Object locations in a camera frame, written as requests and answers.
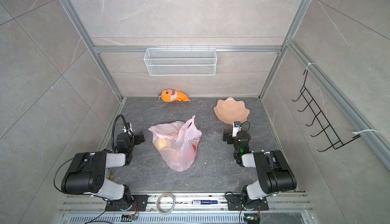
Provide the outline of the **pink plastic bag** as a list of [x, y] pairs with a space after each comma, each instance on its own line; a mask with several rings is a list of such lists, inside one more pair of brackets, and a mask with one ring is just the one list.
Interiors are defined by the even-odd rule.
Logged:
[[192, 166], [197, 156], [202, 132], [195, 125], [195, 116], [187, 122], [176, 121], [151, 126], [152, 143], [169, 168], [182, 172]]

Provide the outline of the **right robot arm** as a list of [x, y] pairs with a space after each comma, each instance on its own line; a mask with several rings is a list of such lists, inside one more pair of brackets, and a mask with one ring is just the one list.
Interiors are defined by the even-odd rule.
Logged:
[[296, 189], [297, 180], [280, 150], [251, 151], [250, 135], [240, 129], [232, 133], [224, 130], [222, 140], [233, 145], [233, 156], [239, 166], [256, 169], [258, 180], [241, 191], [243, 203]]

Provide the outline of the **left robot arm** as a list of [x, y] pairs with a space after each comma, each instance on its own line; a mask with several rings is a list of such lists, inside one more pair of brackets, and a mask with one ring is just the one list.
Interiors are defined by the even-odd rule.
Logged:
[[129, 187], [113, 182], [107, 174], [111, 168], [128, 166], [133, 158], [134, 146], [145, 142], [145, 138], [143, 132], [136, 135], [120, 133], [116, 142], [117, 152], [103, 150], [76, 154], [62, 180], [61, 192], [132, 203], [134, 198]]

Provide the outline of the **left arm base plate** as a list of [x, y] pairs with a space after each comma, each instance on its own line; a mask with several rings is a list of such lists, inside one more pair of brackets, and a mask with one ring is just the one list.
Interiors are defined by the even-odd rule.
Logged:
[[129, 199], [123, 197], [120, 200], [109, 201], [106, 205], [106, 211], [145, 211], [149, 195], [132, 195]]

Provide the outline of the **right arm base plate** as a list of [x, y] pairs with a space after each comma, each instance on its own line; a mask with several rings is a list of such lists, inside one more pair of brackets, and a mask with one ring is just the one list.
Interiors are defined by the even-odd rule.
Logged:
[[269, 210], [268, 202], [265, 198], [250, 200], [246, 197], [241, 196], [240, 194], [233, 194], [232, 192], [227, 192], [224, 194], [224, 197], [227, 202], [227, 208], [229, 211], [239, 211], [239, 210], [260, 210], [267, 211]]

